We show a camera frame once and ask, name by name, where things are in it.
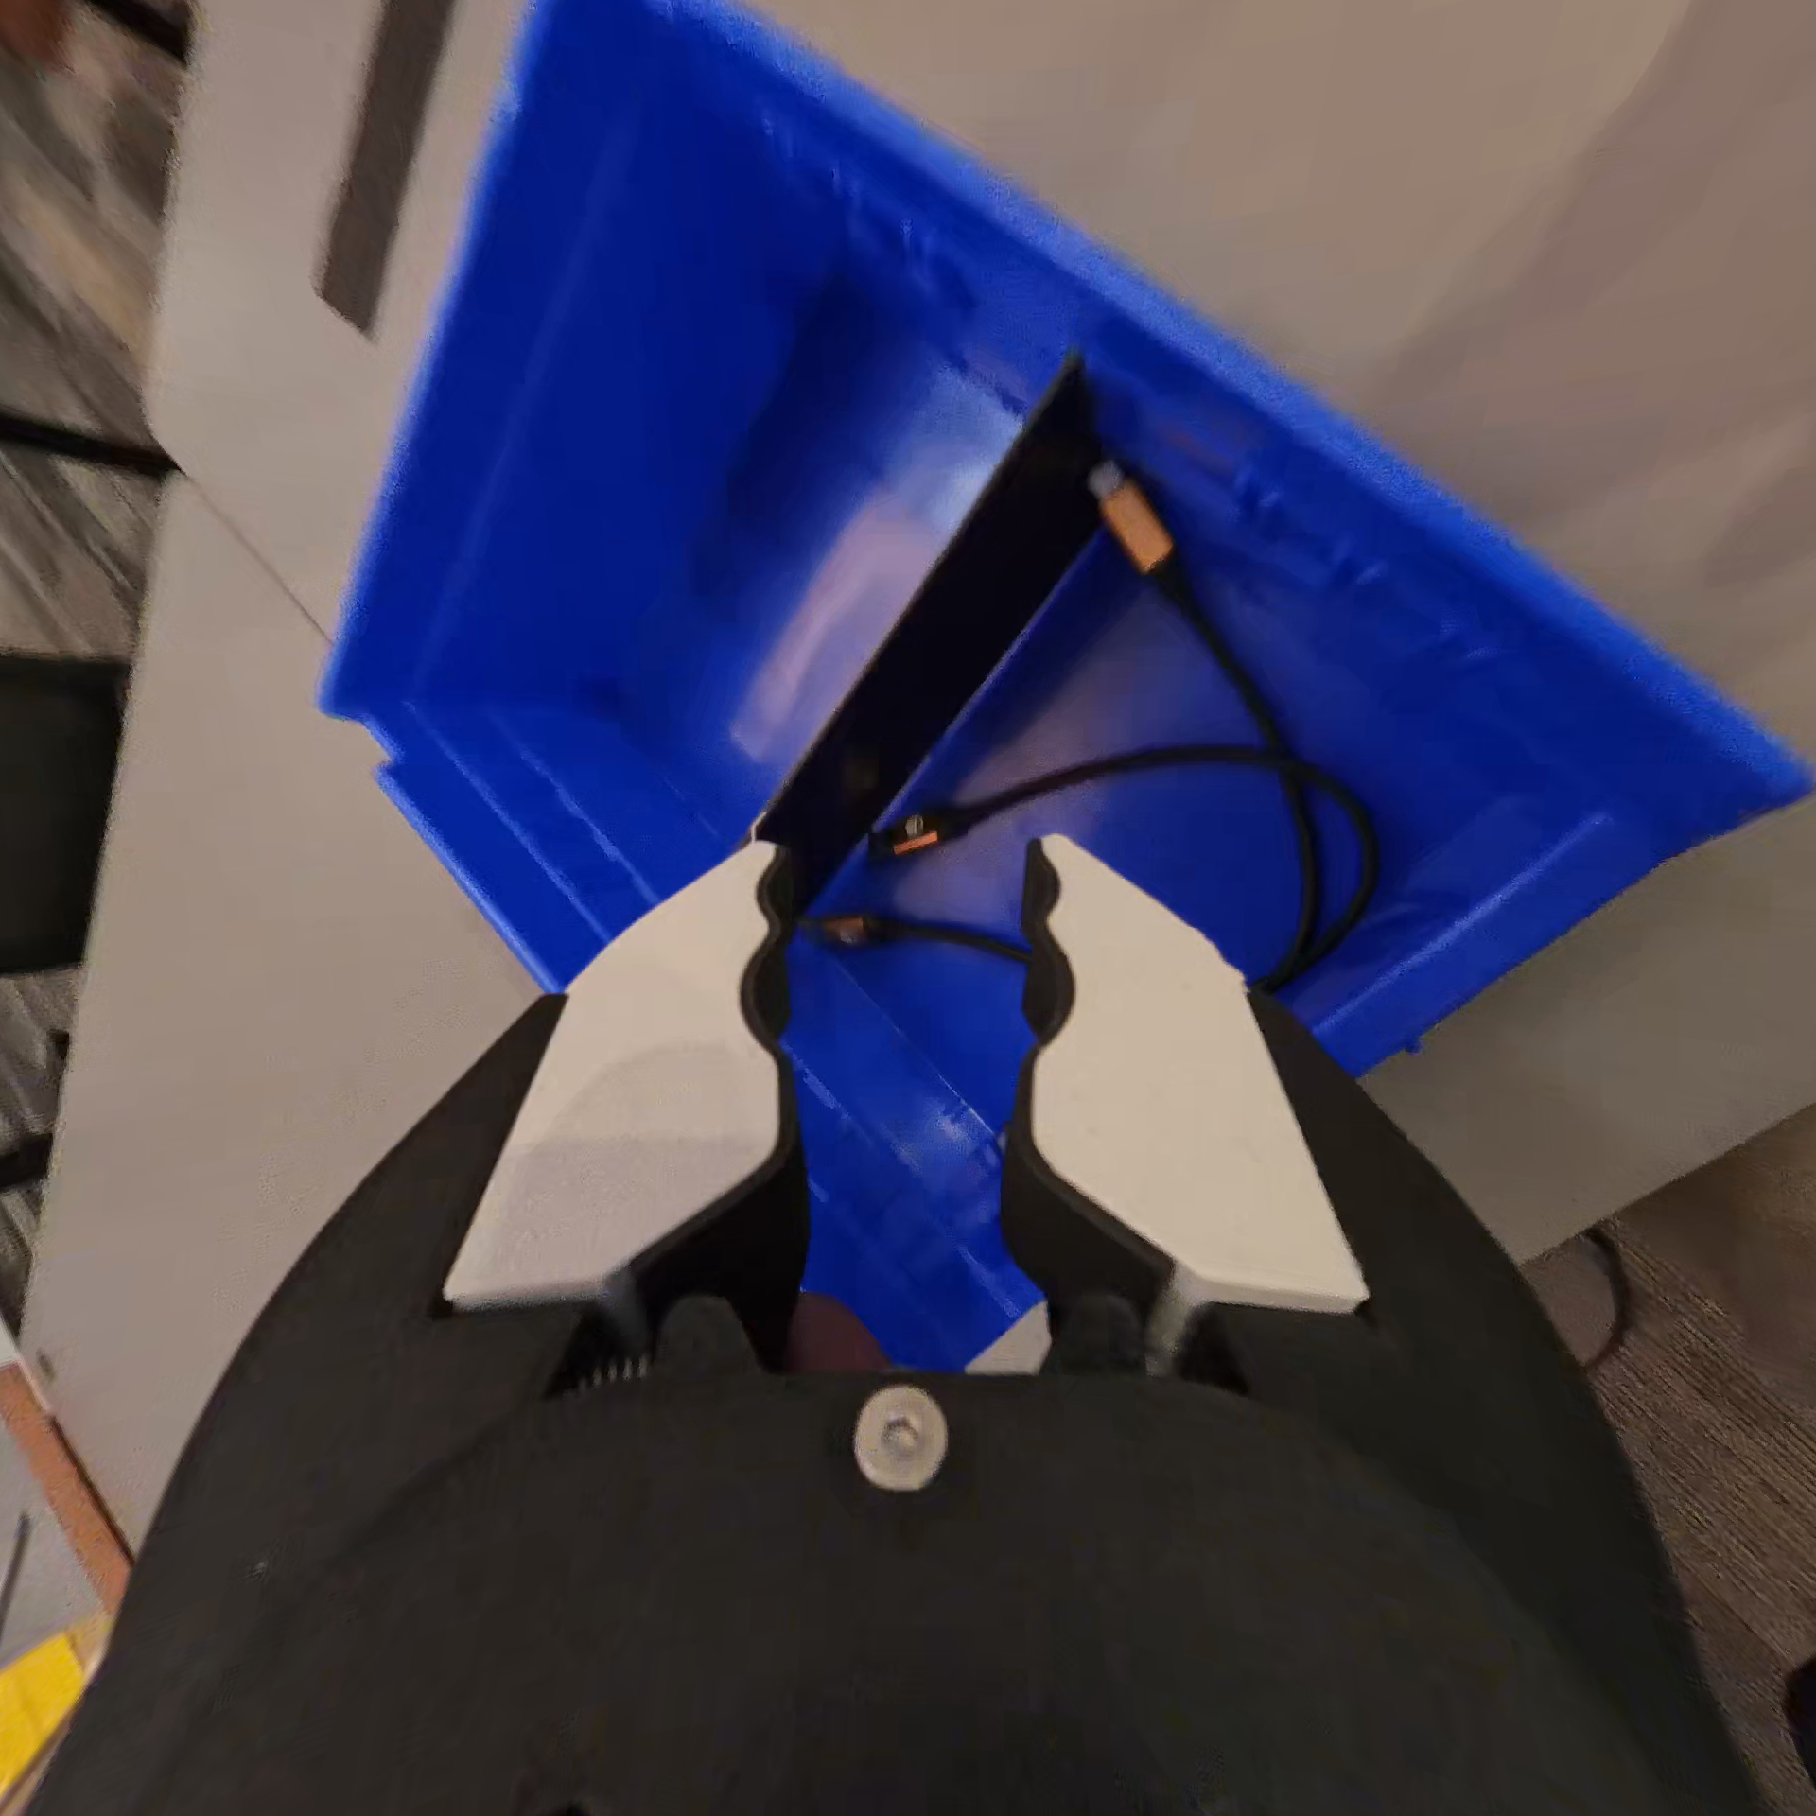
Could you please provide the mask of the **black panel device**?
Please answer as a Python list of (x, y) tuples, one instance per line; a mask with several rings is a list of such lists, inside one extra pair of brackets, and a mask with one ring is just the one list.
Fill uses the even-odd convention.
[(968, 717), (1101, 535), (1102, 443), (1082, 351), (1052, 384), (907, 604), (751, 827), (784, 856), (803, 911)]

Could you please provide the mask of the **black usb cable orange plugs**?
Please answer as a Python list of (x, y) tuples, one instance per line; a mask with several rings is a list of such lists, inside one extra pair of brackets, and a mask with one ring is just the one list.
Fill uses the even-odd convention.
[[(1293, 751), (1282, 717), (1262, 694), (1260, 683), (1241, 663), (1226, 631), (1220, 631), (1214, 614), (1195, 596), (1178, 537), (1138, 480), (1127, 477), (1124, 465), (1102, 461), (1091, 470), (1087, 487), (1098, 500), (1106, 535), (1121, 550), (1132, 570), (1152, 584), (1152, 589), (1211, 656), (1218, 673), (1248, 712), (1254, 741), (1186, 741), (1073, 762), (1047, 775), (1001, 786), (984, 799), (907, 813), (875, 831), (870, 849), (884, 861), (906, 861), (912, 856), (958, 842), (980, 824), (1007, 817), (1022, 805), (1121, 777), (1162, 775), (1170, 768), (1240, 768), (1245, 775), (1266, 775), (1282, 789), (1296, 858), (1293, 931), (1288, 936), (1284, 957), (1258, 980), (1258, 987), (1278, 992), (1306, 980), (1317, 968), (1336, 957), (1371, 908), (1380, 879), (1380, 839), (1375, 816), (1350, 789), (1350, 785)], [(1356, 842), (1356, 878), (1348, 902), (1336, 908), (1336, 915), (1324, 915), (1324, 845), (1317, 797), (1328, 799), (1348, 817)]]

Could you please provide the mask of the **blue plastic bin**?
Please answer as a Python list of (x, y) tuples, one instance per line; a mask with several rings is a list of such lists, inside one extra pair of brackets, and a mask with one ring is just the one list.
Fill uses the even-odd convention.
[[(1324, 399), (722, 4), (534, 4), (346, 596), (325, 710), (540, 987), (751, 837), (1082, 351), (1293, 751), (1371, 810), (1375, 902), (1284, 1007), (1350, 1076), (1667, 858), (1810, 793), (1778, 739)], [(1052, 768), (1254, 741), (1102, 529), (884, 824)], [(1070, 835), (1248, 980), (1282, 789), (1091, 785), (806, 917), (1009, 942)]]

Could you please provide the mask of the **yellow paper sheet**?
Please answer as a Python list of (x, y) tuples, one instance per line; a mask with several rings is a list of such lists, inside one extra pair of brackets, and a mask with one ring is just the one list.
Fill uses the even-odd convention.
[(112, 1617), (84, 1617), (4, 1668), (4, 1812), (25, 1812), (84, 1689), (102, 1664)]

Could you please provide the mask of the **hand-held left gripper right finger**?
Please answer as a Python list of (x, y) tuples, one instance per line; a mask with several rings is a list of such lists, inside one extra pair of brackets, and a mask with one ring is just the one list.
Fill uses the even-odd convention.
[(1241, 973), (1067, 835), (1025, 849), (1033, 950), (1001, 1229), (1047, 1354), (1094, 1309), (1182, 1369), (1211, 1309), (1350, 1315), (1365, 1270)]

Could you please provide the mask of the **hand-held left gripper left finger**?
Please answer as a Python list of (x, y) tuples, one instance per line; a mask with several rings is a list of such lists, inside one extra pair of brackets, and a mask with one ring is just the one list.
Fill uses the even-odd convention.
[(621, 1343), (687, 1298), (784, 1351), (808, 1256), (792, 861), (753, 839), (656, 904), (558, 1002), (467, 1238), (456, 1309), (594, 1304)]

